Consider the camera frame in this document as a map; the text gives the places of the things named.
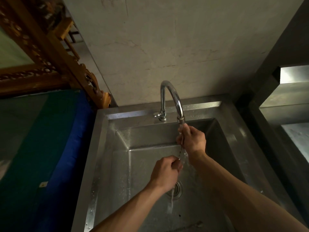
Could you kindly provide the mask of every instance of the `sink basin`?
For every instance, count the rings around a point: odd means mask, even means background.
[[[296,218],[296,208],[227,96],[182,100],[186,122],[203,131],[207,154]],[[179,124],[173,102],[167,121],[153,118],[159,103],[99,110],[92,134],[72,231],[89,231],[140,190],[157,160],[179,156]],[[212,203],[207,187],[186,161],[175,190],[154,205],[139,231],[233,231],[228,217]]]

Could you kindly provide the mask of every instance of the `forearm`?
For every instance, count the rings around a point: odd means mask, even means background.
[[[162,196],[159,188],[148,184],[126,204],[99,223],[93,232],[135,232],[154,203]]]
[[[308,231],[286,210],[235,178],[205,152],[195,153],[190,162],[239,231]]]

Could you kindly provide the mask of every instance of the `drain strainer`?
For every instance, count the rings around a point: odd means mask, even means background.
[[[169,197],[172,197],[172,190],[166,192]],[[179,199],[182,195],[182,184],[181,181],[177,181],[174,189],[174,197],[173,200]]]

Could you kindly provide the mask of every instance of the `faucet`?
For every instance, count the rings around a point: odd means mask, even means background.
[[[178,93],[171,82],[164,80],[161,83],[160,91],[161,91],[161,110],[160,113],[154,115],[154,117],[159,117],[160,121],[166,121],[166,109],[165,109],[165,87],[171,93],[172,98],[174,100],[176,110],[177,110],[177,121],[179,124],[183,125],[185,123],[182,105],[178,96]]]

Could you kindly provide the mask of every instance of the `person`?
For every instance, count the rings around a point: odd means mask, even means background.
[[[233,226],[239,231],[306,231],[309,230],[286,210],[243,183],[205,153],[203,132],[187,124],[179,130],[184,137],[183,147],[189,163],[210,187]],[[181,144],[182,136],[177,137]],[[146,187],[100,222],[92,232],[135,232],[139,229],[152,206],[177,182],[182,169],[175,156],[164,157],[155,164]]]

